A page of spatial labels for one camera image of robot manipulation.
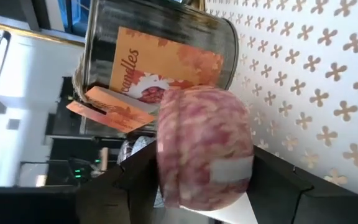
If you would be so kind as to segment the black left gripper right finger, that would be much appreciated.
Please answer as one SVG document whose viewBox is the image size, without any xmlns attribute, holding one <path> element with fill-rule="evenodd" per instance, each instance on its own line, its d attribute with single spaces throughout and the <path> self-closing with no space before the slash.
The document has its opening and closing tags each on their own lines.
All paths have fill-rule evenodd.
<svg viewBox="0 0 358 224">
<path fill-rule="evenodd" d="M 247 194 L 259 224 L 358 224 L 358 194 L 254 147 Z"/>
</svg>

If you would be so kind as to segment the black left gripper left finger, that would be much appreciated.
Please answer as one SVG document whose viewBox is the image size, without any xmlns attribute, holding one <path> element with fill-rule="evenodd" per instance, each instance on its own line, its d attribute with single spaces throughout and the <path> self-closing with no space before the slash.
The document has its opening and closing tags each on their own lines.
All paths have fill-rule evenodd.
<svg viewBox="0 0 358 224">
<path fill-rule="evenodd" d="M 81 185 L 0 187 L 0 224 L 152 224 L 157 143 Z"/>
</svg>

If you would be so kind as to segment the pink patterned round tin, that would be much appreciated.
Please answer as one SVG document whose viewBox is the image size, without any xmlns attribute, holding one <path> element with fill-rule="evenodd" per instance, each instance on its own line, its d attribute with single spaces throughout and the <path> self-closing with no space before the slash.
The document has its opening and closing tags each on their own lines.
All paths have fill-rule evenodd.
<svg viewBox="0 0 358 224">
<path fill-rule="evenodd" d="M 168 207 L 213 211 L 237 201 L 252 176 L 249 111 L 211 86 L 167 90 L 157 122 L 160 190 Z"/>
</svg>

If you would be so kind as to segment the silver candle tin with twine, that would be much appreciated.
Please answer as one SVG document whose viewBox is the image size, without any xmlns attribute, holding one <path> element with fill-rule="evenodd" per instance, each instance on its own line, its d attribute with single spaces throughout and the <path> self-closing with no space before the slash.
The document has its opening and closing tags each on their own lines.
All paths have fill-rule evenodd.
<svg viewBox="0 0 358 224">
<path fill-rule="evenodd" d="M 228 89 L 238 56 L 227 19 L 173 0 L 92 0 L 73 87 L 89 107 L 95 86 L 157 106 L 168 89 Z"/>
</svg>

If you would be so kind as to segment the white perforated metal riser shelf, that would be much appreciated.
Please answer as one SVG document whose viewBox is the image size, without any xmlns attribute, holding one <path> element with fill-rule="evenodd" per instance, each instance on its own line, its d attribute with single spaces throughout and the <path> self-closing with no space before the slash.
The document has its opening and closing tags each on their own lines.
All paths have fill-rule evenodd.
<svg viewBox="0 0 358 224">
<path fill-rule="evenodd" d="M 239 34 L 254 146 L 358 194 L 358 0 L 204 1 Z M 247 193 L 212 217 L 259 224 Z"/>
</svg>

